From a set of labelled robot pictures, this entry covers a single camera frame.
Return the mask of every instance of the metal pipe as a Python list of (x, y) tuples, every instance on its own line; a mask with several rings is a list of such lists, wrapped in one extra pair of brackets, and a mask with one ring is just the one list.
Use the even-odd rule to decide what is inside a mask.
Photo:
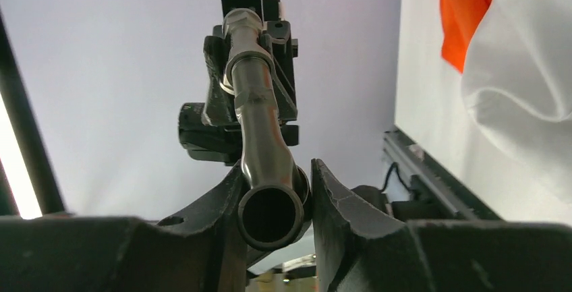
[(258, 44), (262, 21), (249, 9), (235, 9), (223, 29), (231, 49), (221, 86), (235, 96), (241, 169), (251, 187), (239, 203), (239, 230), (253, 248), (276, 250), (299, 237), (309, 185), (280, 132), (274, 61)]

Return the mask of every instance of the light source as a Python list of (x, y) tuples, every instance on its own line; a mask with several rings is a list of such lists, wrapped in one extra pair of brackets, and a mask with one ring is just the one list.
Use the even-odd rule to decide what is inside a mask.
[(12, 129), (10, 118), (4, 106), (4, 100), (0, 94), (0, 161), (12, 195), (16, 201), (18, 212), (24, 219), (32, 219), (42, 216), (40, 205), (32, 181), (28, 175), (24, 158), (20, 152), (16, 135)]

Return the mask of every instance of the black cable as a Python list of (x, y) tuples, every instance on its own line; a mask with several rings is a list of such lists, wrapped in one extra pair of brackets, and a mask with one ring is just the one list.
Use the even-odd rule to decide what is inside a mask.
[(389, 166), (389, 169), (387, 170), (387, 173), (385, 175), (385, 180), (383, 181), (383, 186), (381, 187), (381, 192), (385, 192), (385, 190), (387, 189), (387, 187), (389, 186), (389, 178), (391, 176), (391, 173), (393, 173), (393, 171), (395, 171), (395, 174), (397, 175), (397, 179), (399, 180), (399, 183), (401, 183), (401, 185), (408, 191), (411, 192), (411, 188), (409, 186), (407, 186), (405, 184), (405, 182), (403, 181), (403, 179), (401, 178), (401, 174), (399, 173), (399, 163), (397, 162), (393, 162), (391, 163), (391, 165)]

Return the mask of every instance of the orange cloth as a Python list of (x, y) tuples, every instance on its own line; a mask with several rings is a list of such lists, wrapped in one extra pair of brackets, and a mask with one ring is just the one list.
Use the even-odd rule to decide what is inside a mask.
[(465, 54), (492, 0), (440, 0), (445, 39), (441, 55), (461, 73)]

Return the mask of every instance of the black mount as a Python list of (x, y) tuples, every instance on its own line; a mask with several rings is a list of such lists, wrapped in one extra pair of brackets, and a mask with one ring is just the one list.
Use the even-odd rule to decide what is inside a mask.
[[(279, 108), (281, 132), (286, 145), (298, 145), (299, 128), (287, 122), (297, 118), (293, 59), (297, 40), (292, 39), (290, 23), (280, 17), (280, 0), (222, 0), (223, 17), (235, 8), (250, 8), (266, 23), (260, 45), (275, 62), (273, 87)], [(240, 125), (234, 111), (234, 97), (221, 88), (230, 51), (221, 25), (204, 39), (204, 59), (209, 87), (205, 103), (185, 103), (179, 113), (179, 141), (193, 159), (234, 165), (242, 152)]]
[[(225, 1), (223, 11), (236, 5)], [(276, 13), (269, 13), (278, 8), (276, 1), (265, 1), (256, 11), (273, 14), (272, 21), (277, 21)], [(285, 71), (283, 60), (293, 57), (293, 45), (289, 36), (285, 43), (290, 45), (275, 43), (275, 35), (267, 44)], [(5, 32), (2, 39), (0, 90), (9, 102), (11, 120), (18, 120), (12, 118), (14, 111), (23, 106), (29, 112), (29, 103), (23, 95), (19, 100), (5, 95), (20, 75)], [(196, 156), (232, 163), (241, 150), (233, 137), (239, 132), (232, 128), (232, 100), (212, 94), (220, 89), (217, 55), (224, 55), (213, 48), (226, 44), (218, 36), (207, 37), (205, 43), (207, 61), (216, 57), (209, 65), (216, 67), (210, 69), (209, 99), (183, 107), (179, 134), (200, 148), (187, 147)], [(290, 54), (281, 61), (275, 45)], [(283, 82), (289, 78), (292, 93)], [(275, 89), (283, 91), (283, 120), (293, 120), (293, 74), (284, 72), (277, 80), (282, 88)], [(20, 94), (21, 84), (13, 86)], [(199, 123), (204, 116), (210, 120), (207, 125)], [(24, 124), (37, 132), (35, 124)], [(190, 134), (203, 141), (192, 141)], [(432, 171), (426, 164), (432, 160), (416, 159), (404, 138), (399, 132), (388, 133), (385, 149), (407, 168), (412, 200), (405, 204), (388, 202), (375, 187), (348, 189), (321, 160), (312, 160), (311, 213), (320, 291), (570, 291), (572, 229), (500, 220), (468, 189)], [(40, 152), (41, 145), (31, 141), (25, 147)], [(36, 163), (46, 165), (46, 160), (26, 159), (29, 169)], [(41, 178), (33, 177), (34, 185), (55, 187)], [(220, 184), (157, 223), (128, 217), (1, 217), (0, 291), (243, 291), (247, 268), (268, 254), (247, 246), (237, 228), (238, 203), (248, 189), (236, 163)]]

